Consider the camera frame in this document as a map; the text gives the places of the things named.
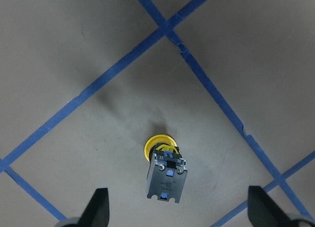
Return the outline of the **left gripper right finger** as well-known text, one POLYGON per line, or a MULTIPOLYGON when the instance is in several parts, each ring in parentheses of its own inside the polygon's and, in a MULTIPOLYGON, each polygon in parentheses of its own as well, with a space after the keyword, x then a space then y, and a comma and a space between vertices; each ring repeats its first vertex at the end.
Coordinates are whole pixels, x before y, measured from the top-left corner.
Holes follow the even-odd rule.
POLYGON ((287 214, 261 186, 248 188, 248 219, 253 227, 294 227, 287 214))

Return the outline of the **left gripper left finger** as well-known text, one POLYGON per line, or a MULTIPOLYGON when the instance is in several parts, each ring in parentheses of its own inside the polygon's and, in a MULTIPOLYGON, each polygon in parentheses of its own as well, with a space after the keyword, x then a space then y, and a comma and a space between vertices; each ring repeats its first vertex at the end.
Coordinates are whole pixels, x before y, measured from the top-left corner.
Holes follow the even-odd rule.
POLYGON ((109 224, 109 195, 107 188, 95 190, 79 218, 78 227, 107 227, 109 224))

